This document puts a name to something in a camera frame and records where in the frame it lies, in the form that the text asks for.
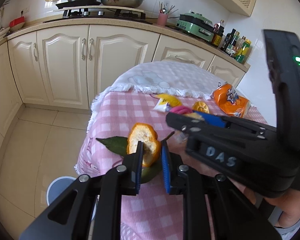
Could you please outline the person right hand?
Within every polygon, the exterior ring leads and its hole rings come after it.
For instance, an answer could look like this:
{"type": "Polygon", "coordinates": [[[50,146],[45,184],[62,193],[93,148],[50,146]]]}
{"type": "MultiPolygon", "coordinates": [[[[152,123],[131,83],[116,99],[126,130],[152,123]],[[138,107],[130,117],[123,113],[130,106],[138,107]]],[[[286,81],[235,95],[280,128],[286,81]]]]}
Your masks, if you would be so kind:
{"type": "Polygon", "coordinates": [[[243,234],[260,227],[264,234],[274,226],[278,233],[287,234],[300,228],[300,191],[288,189],[276,198],[264,197],[246,186],[239,189],[228,178],[220,186],[225,198],[227,226],[243,234]]]}

